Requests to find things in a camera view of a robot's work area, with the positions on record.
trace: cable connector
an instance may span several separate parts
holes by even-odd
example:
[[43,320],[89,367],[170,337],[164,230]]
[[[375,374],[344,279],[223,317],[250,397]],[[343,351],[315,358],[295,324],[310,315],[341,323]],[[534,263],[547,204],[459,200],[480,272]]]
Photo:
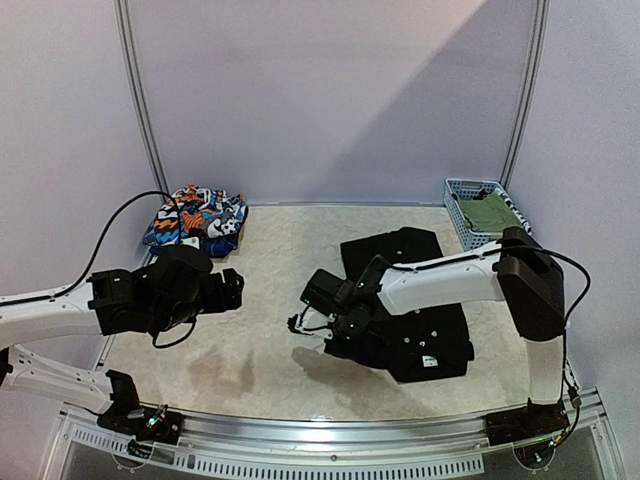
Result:
[[573,408],[577,409],[582,405],[582,399],[580,398],[578,389],[574,386],[569,387],[569,400],[571,401]]

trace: beige tabletop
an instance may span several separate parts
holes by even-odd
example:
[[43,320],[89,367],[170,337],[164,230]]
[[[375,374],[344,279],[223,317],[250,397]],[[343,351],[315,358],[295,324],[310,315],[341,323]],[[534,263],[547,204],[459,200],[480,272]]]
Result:
[[403,226],[435,231],[445,255],[462,251],[444,208],[254,207],[239,250],[216,262],[245,277],[243,307],[200,316],[191,338],[168,350],[154,349],[148,335],[118,335],[104,368],[132,375],[145,402],[245,417],[391,420],[525,402],[524,342],[504,302],[463,305],[476,359],[464,377],[429,382],[399,385],[386,371],[324,354],[319,338],[287,330],[316,269],[344,276],[341,242]]

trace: ventilation grille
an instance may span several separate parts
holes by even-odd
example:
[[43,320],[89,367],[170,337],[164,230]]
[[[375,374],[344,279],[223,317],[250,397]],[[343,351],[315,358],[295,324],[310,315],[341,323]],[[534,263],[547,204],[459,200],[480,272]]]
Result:
[[[118,435],[104,433],[76,425],[73,440],[105,452],[136,460],[127,455],[127,442]],[[464,455],[460,458],[416,462],[403,466],[313,466],[277,465],[231,461],[203,453],[189,453],[178,449],[172,464],[148,461],[149,464],[171,468],[202,476],[229,480],[421,480],[460,478],[484,473],[482,455]]]

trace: laundry basket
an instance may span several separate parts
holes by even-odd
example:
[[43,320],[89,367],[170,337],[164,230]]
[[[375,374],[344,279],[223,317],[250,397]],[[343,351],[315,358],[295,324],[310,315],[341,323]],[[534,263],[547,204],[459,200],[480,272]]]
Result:
[[462,214],[462,210],[460,210],[460,205],[456,202],[453,194],[455,193],[461,200],[472,200],[483,190],[493,192],[496,188],[500,189],[502,198],[520,221],[522,229],[528,234],[531,234],[529,222],[518,211],[511,198],[509,198],[504,188],[502,188],[498,182],[447,178],[444,186],[444,205],[447,207],[447,211],[449,212],[449,216],[456,228],[458,238],[465,252],[481,247],[485,243],[498,240],[502,237],[502,232],[474,232],[468,229],[465,226],[464,215]]

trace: green cloth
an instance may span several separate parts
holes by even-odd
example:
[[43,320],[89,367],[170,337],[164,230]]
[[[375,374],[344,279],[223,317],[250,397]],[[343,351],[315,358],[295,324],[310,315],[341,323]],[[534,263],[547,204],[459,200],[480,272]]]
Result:
[[502,232],[507,227],[522,227],[505,201],[497,193],[482,200],[460,200],[465,227],[474,232]]

